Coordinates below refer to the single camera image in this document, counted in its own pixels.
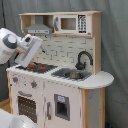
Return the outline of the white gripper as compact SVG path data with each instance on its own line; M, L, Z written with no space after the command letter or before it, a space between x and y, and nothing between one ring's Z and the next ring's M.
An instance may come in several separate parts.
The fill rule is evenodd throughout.
M20 40L18 47L23 50L23 53L16 57L15 62L22 67L27 67L41 46L42 40L40 38L27 34Z

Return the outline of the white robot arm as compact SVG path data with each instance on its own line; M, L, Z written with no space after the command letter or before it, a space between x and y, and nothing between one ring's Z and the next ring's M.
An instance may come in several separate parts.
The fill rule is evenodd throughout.
M26 68L41 46L42 40L36 36L27 34L25 37L19 37L12 31L1 28L0 64L5 64L12 54L17 51L18 56L15 62Z

